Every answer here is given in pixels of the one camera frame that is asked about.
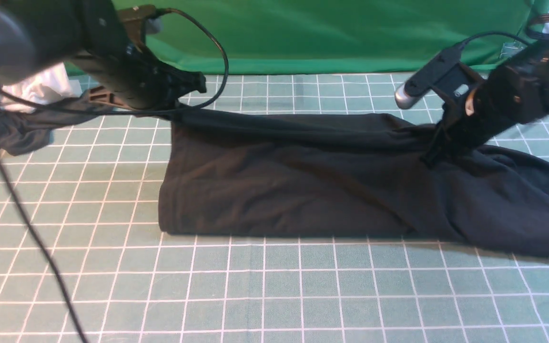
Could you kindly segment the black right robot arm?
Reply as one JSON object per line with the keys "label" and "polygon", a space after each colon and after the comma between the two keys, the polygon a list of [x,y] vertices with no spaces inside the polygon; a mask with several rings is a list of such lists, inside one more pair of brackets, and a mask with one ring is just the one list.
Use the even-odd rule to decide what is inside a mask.
{"label": "black right robot arm", "polygon": [[517,124],[549,116],[549,40],[538,40],[492,70],[484,79],[460,61],[464,45],[440,52],[426,65],[427,89],[444,100],[442,119],[425,165],[455,158],[486,144]]}

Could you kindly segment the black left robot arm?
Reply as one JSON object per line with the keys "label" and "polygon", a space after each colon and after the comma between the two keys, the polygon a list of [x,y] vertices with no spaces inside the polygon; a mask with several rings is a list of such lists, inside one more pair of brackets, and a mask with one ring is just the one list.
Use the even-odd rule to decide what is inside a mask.
{"label": "black left robot arm", "polygon": [[168,13],[151,4],[115,9],[110,0],[0,0],[0,85],[62,62],[99,83],[91,102],[136,111],[172,110],[205,93],[202,72],[160,61],[146,45]]}

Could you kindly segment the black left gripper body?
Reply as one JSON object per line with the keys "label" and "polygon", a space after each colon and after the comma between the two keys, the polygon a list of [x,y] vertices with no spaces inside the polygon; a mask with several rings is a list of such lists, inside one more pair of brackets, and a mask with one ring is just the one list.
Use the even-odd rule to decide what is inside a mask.
{"label": "black left gripper body", "polygon": [[83,50],[70,63],[101,86],[132,87],[136,93],[128,105],[136,111],[175,109],[179,98],[194,91],[207,91],[202,72],[182,71],[150,50],[141,52],[110,0],[76,0],[83,25]]}

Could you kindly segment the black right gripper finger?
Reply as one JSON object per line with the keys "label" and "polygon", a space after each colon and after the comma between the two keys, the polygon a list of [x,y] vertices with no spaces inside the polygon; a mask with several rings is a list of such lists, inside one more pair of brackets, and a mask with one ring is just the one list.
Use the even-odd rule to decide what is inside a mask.
{"label": "black right gripper finger", "polygon": [[422,156],[422,162],[426,166],[435,166],[441,160],[445,159],[450,151],[451,139],[444,122],[438,122],[435,129],[433,139],[430,141],[427,151]]}

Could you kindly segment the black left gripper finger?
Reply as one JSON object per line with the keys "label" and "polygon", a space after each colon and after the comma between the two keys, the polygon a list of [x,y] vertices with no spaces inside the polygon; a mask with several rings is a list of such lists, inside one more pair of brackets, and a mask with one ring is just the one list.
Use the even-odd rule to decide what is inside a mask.
{"label": "black left gripper finger", "polygon": [[113,107],[116,110],[132,111],[128,100],[133,100],[136,91],[132,87],[116,85],[112,88],[98,85],[88,89],[89,102]]}

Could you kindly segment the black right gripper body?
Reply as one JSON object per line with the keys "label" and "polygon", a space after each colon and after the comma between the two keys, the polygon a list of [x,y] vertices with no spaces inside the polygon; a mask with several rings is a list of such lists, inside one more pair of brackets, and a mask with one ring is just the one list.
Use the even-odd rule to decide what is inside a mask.
{"label": "black right gripper body", "polygon": [[440,125],[446,148],[476,148],[516,124],[549,115],[549,45],[531,45],[497,66],[457,114]]}

